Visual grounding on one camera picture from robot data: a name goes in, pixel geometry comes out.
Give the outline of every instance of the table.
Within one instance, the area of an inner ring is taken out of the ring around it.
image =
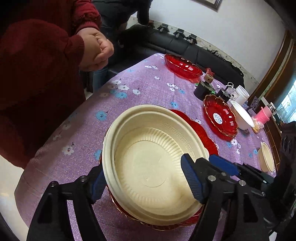
[[[213,86],[224,87],[216,80]],[[163,54],[154,54],[113,77],[55,130],[24,170],[15,198],[25,223],[30,225],[42,193],[51,181],[72,182],[98,165],[108,127],[123,111],[140,104],[160,105],[186,113],[203,126],[216,143],[220,156],[260,169],[258,149],[261,141],[268,143],[265,132],[254,134],[250,129],[250,133],[245,134],[239,130],[231,142],[219,139],[206,123],[203,102],[194,96],[194,89],[194,84],[166,68]],[[81,240],[73,203],[69,201],[68,206],[74,238]],[[166,232],[152,230],[121,214],[106,189],[93,208],[108,241],[183,241],[189,239],[194,228],[192,225]],[[214,240],[220,240],[224,222],[225,215],[221,213]]]

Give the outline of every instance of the screw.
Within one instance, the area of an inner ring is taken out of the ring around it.
[[[81,177],[79,177],[81,182],[85,182],[87,180],[87,176],[83,175]]]
[[[239,184],[240,184],[241,186],[245,186],[245,185],[246,185],[246,182],[245,182],[244,180],[239,180]]]
[[[213,176],[213,175],[210,175],[207,177],[209,179],[209,181],[213,182],[213,181],[216,181],[216,177]]]
[[[51,187],[54,187],[54,186],[57,185],[57,184],[59,184],[57,181],[52,181],[52,182],[50,183],[50,186],[51,186]]]

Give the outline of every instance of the label sticker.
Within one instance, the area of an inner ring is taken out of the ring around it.
[[[218,114],[218,113],[214,113],[213,114],[213,117],[214,117],[214,120],[218,123],[218,124],[222,124],[222,118],[221,118],[221,116]]]

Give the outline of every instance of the red flower-shaped plate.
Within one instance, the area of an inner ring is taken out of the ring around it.
[[[212,131],[223,140],[230,141],[237,134],[235,115],[220,97],[207,95],[204,99],[204,114]]]
[[[165,63],[180,78],[187,79],[194,84],[199,83],[202,70],[189,60],[173,54],[166,54]]]
[[[204,144],[205,148],[209,151],[209,154],[216,154],[219,155],[218,149],[215,145],[215,143],[207,136],[207,133],[205,132],[205,130],[203,129],[203,127],[196,123],[195,121],[192,121],[187,115],[185,115],[183,112],[178,111],[178,110],[171,110],[174,113],[176,113],[177,115],[179,115],[180,117],[182,117],[193,129],[194,131],[197,133],[197,135],[199,136],[199,138],[201,139],[202,143]],[[99,158],[99,164],[102,162],[102,153],[100,155]],[[202,206],[196,214],[194,214],[191,218],[188,218],[186,221],[182,222],[182,223],[177,223],[174,225],[168,225],[168,226],[157,226],[157,225],[151,225],[148,223],[144,223],[136,218],[134,218],[133,216],[131,216],[127,211],[125,211],[120,205],[119,203],[115,200],[115,198],[113,197],[112,193],[110,192],[109,188],[107,187],[110,197],[112,199],[112,202],[114,203],[114,205],[116,206],[116,208],[123,213],[126,217],[129,217],[133,220],[139,221],[140,223],[142,223],[145,226],[148,226],[150,228],[153,228],[155,230],[160,230],[160,231],[168,231],[168,230],[173,230],[176,229],[178,227],[184,227],[184,226],[190,226],[193,225],[195,223],[197,223],[197,221],[199,220],[199,216],[203,211],[204,206]]]

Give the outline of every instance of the picture frame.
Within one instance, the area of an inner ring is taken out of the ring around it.
[[[218,10],[222,2],[222,0],[195,0],[195,1],[200,2],[214,10]]]

